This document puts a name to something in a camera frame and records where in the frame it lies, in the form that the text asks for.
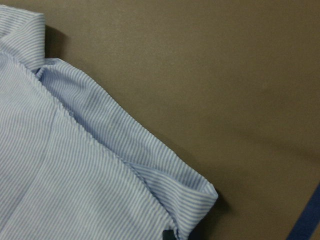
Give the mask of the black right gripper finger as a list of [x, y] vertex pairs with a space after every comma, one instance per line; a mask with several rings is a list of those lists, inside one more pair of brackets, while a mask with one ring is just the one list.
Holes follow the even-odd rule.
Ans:
[[173, 230], [164, 230], [162, 232], [163, 240], [176, 240], [176, 236]]

